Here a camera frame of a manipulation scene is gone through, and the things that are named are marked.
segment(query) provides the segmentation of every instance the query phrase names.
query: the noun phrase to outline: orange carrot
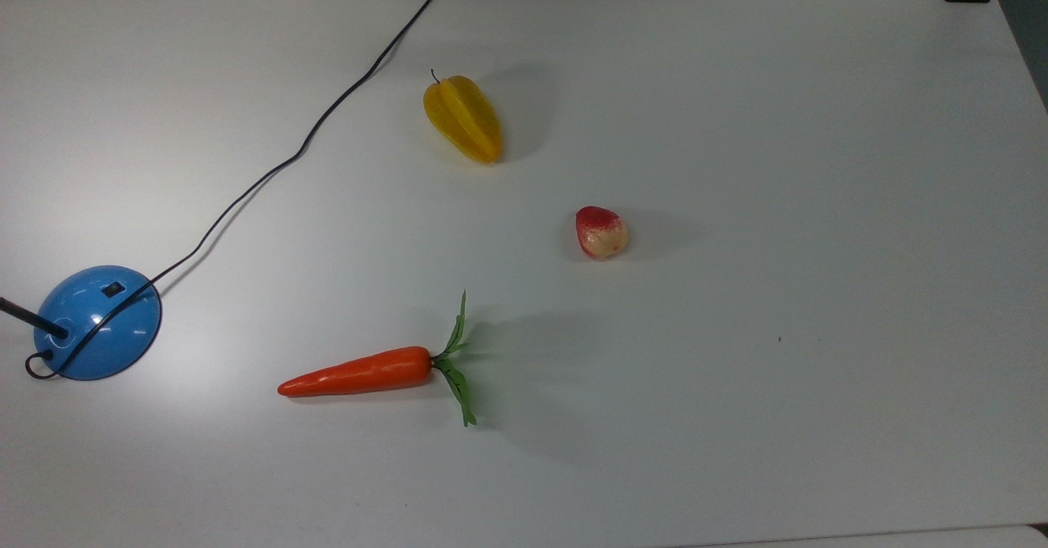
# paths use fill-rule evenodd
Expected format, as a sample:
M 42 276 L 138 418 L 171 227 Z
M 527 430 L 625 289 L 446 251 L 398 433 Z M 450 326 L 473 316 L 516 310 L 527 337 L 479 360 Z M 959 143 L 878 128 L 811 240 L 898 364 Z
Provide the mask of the orange carrot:
M 465 291 L 455 319 L 455 330 L 444 351 L 430 357 L 425 347 L 400 347 L 364 358 L 330 366 L 316 372 L 304 373 L 284 382 L 277 392 L 285 397 L 316 397 L 322 395 L 355 395 L 359 392 L 391 391 L 420 387 L 430 380 L 431 370 L 440 370 L 462 405 L 462 424 L 477 424 L 470 411 L 470 389 L 465 376 L 452 364 L 451 355 L 465 347 Z
M 430 379 L 431 361 L 425 347 L 400 347 L 305 373 L 284 382 L 277 392 L 285 397 L 319 397 L 419 387 Z

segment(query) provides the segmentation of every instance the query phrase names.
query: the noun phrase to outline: carrot leaves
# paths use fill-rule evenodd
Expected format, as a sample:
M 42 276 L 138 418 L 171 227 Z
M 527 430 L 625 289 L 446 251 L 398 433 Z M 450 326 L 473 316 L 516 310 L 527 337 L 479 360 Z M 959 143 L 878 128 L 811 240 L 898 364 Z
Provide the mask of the carrot leaves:
M 465 376 L 455 368 L 452 364 L 451 356 L 456 351 L 466 347 L 466 344 L 462 342 L 462 335 L 465 331 L 465 291 L 462 291 L 462 303 L 459 307 L 459 315 L 455 317 L 455 328 L 452 330 L 452 336 L 447 341 L 447 346 L 444 347 L 444 351 L 441 351 L 437 356 L 433 358 L 433 368 L 440 370 L 447 379 L 447 385 L 452 388 L 452 392 L 455 394 L 455 398 L 462 405 L 462 425 L 468 428 L 468 425 L 477 424 L 477 418 L 473 415 L 470 410 L 470 387 L 465 382 Z

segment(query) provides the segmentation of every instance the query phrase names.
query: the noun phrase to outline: artificial vegetable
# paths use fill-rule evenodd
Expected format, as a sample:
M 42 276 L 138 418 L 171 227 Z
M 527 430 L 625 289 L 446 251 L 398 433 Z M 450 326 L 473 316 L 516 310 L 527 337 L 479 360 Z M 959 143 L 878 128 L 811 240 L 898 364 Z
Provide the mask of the artificial vegetable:
M 621 217 L 599 205 L 587 205 L 575 213 L 575 234 L 584 253 L 594 260 L 614 256 L 630 241 Z
M 430 122 L 462 155 L 480 163 L 502 156 L 502 126 L 495 108 L 471 79 L 456 74 L 430 85 L 422 107 Z
M 361 392 L 392 391 L 420 387 L 430 380 L 432 370 L 443 374 L 462 405 L 462 424 L 477 424 L 470 410 L 470 389 L 465 376 L 452 364 L 451 356 L 466 347 L 462 342 L 465 331 L 465 291 L 459 315 L 455 319 L 452 336 L 436 356 L 430 356 L 425 347 L 398 347 L 372 356 L 355 358 L 316 372 L 304 373 L 284 382 L 277 392 L 285 397 L 316 397 L 324 395 L 355 395 Z

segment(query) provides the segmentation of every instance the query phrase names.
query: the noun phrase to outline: blue base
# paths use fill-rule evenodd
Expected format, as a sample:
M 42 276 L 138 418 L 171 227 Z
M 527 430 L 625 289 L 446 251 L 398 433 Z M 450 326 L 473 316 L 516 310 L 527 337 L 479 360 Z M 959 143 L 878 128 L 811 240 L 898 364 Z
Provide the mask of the blue base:
M 146 276 L 119 265 L 99 265 L 58 284 L 40 307 L 40 316 L 66 328 L 69 335 L 58 339 L 38 328 L 32 334 L 37 351 L 52 353 L 44 360 L 47 368 L 62 368 L 80 339 L 147 282 Z M 73 380 L 99 380 L 122 372 L 146 353 L 159 330 L 160 297 L 150 286 L 94 334 L 60 375 Z

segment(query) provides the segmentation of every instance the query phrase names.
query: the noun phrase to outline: white table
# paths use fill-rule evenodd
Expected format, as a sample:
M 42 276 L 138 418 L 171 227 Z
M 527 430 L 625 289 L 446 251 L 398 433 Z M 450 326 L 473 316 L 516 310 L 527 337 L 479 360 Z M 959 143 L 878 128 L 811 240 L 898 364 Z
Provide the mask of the white table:
M 0 0 L 0 294 L 154 275 L 422 0 Z M 424 118 L 502 115 L 497 167 Z M 1048 520 L 1048 116 L 998 4 L 436 0 L 100 382 L 0 321 L 0 545 L 676 546 Z M 571 219 L 633 242 L 587 261 Z M 444 343 L 442 382 L 288 377 Z

